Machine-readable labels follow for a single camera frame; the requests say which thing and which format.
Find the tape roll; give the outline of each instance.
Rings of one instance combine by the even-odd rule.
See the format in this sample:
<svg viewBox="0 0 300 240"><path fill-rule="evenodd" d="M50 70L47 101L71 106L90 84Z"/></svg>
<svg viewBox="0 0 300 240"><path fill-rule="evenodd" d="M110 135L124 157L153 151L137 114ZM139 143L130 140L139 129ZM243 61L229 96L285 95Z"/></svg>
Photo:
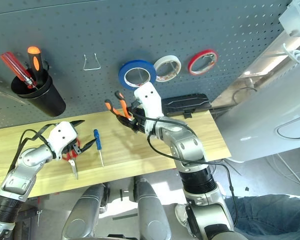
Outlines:
<svg viewBox="0 0 300 240"><path fill-rule="evenodd" d="M205 56L207 58L211 58L211 62L207 66L203 67L202 69L193 71L192 68L195 62L198 59L204 58ZM188 64L188 71L191 75L194 76L202 75L208 72L210 69L212 69L216 65L217 61L218 61L218 54L212 49L206 49L204 51L198 52L196 55L193 56L193 58L190 60Z"/></svg>
<svg viewBox="0 0 300 240"><path fill-rule="evenodd" d="M129 73L131 70L134 69L143 70L148 74L144 82L137 84L137 83L132 83L127 79L127 73ZM142 86L147 82L151 82L153 84L156 81L157 73L155 67L150 62L144 60L133 60L133 61L128 61L120 68L118 77L120 83L126 89L136 90L138 87Z"/></svg>
<svg viewBox="0 0 300 240"><path fill-rule="evenodd" d="M161 57L155 62L155 64L153 65L155 71L158 72L158 69L165 64L171 64L173 69L167 75L164 76L157 75L155 79L157 82L163 83L163 82L170 81L171 79L174 79L181 70L181 62L179 61L179 59L174 55L168 55L168 56Z"/></svg>

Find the pegboard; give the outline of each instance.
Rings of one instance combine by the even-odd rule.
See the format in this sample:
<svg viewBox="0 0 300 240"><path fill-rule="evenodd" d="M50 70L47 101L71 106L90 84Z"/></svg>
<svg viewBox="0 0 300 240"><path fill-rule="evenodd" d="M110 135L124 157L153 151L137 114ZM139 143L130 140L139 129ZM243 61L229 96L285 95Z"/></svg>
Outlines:
<svg viewBox="0 0 300 240"><path fill-rule="evenodd" d="M105 99L122 91L118 71L127 61L154 63L166 55L182 64L171 81L155 83L162 98L205 93L213 101L283 31L279 16L289 0L0 0L0 54L11 51L24 63L38 46L66 102L57 118L106 111ZM201 76L187 71L204 49L218 52L217 65ZM83 71L97 54L101 69ZM0 89L13 94L13 73L0 59ZM0 128L50 120L34 106L0 96Z"/></svg>

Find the jeans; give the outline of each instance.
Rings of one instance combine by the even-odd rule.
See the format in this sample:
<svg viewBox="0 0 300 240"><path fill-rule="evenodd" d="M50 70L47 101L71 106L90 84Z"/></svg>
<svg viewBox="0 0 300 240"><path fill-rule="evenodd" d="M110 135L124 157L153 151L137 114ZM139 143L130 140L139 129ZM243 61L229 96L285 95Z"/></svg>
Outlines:
<svg viewBox="0 0 300 240"><path fill-rule="evenodd" d="M225 200L232 219L232 198ZM300 240L300 198L271 194L236 197L238 222L236 232L249 240Z"/></svg>

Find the blue screwdriver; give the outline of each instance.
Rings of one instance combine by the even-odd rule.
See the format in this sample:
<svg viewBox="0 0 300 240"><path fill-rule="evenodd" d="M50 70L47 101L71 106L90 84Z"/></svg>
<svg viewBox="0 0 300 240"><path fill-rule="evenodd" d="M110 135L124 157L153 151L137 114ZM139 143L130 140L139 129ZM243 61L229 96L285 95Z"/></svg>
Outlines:
<svg viewBox="0 0 300 240"><path fill-rule="evenodd" d="M101 141L100 141L100 135L97 129L93 130L93 135L95 138L95 144L96 144L96 149L99 150L99 155L100 155L100 160L101 160L101 164L102 167L104 167L104 161L102 160L102 155L101 155Z"/></svg>

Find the wooden board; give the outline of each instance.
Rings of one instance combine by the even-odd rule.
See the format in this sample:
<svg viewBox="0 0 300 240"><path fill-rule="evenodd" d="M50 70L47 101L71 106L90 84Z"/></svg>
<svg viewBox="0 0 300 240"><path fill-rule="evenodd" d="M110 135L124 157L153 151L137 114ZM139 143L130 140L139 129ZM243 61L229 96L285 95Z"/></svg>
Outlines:
<svg viewBox="0 0 300 240"><path fill-rule="evenodd" d="M176 119L184 120L183 116L176 117ZM98 129L105 166L102 167L101 165L95 144L76 159L78 180L74 178L67 161L51 161L45 164L37 174L30 197L176 167L172 159L158 155L149 147L145 134L133 133L129 128L121 125L112 113L107 111L0 129L0 184L7 174L24 130L39 130L48 123L73 120L85 120L84 123L76 127L81 145L92 140L94 138L93 130ZM202 141L208 161L231 156L209 111L195 113L193 118L188 118L186 122ZM48 128L43 135L48 137L49 130L52 128L52 126ZM40 140L28 141L24 150L38 147L41 144ZM164 153L170 153L169 148L158 139L153 140L153 145Z"/></svg>

